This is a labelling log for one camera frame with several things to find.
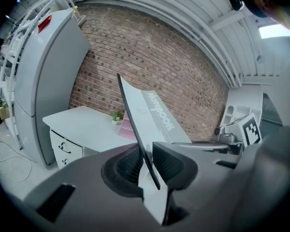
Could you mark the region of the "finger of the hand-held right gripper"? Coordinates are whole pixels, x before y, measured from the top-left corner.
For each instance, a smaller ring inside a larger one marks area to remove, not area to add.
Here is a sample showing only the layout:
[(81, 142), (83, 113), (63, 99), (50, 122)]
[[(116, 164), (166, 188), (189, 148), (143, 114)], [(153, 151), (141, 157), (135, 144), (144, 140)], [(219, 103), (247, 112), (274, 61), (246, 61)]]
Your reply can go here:
[(215, 151), (215, 150), (219, 151), (231, 149), (231, 146), (228, 144), (212, 141), (195, 141), (193, 143), (172, 143), (172, 145), (185, 148), (194, 148), (203, 151)]

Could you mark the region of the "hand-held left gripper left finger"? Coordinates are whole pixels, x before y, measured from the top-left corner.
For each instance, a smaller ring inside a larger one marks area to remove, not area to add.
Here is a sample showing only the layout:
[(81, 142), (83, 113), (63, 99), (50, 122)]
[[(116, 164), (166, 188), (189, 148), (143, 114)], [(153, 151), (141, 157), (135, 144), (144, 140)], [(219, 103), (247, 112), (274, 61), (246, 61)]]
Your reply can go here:
[(24, 199), (40, 229), (158, 229), (137, 180), (143, 156), (136, 144), (80, 158)]

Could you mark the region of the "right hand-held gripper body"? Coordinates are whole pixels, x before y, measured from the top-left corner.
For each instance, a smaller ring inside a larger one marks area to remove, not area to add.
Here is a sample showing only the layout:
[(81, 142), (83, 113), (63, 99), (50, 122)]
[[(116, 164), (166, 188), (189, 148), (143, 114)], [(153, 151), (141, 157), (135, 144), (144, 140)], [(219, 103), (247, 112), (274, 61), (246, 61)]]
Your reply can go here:
[(228, 145), (232, 154), (242, 154), (245, 148), (261, 141), (254, 114), (241, 117), (214, 130), (214, 142)]

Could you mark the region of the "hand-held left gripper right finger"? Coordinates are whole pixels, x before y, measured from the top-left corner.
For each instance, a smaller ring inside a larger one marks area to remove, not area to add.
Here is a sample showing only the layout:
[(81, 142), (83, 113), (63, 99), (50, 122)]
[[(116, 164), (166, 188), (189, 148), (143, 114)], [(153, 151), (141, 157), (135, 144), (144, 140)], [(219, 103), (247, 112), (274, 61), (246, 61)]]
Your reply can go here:
[(153, 143), (153, 165), (167, 186), (162, 226), (186, 219), (219, 195), (229, 178), (242, 169), (244, 153), (203, 151), (172, 143)]

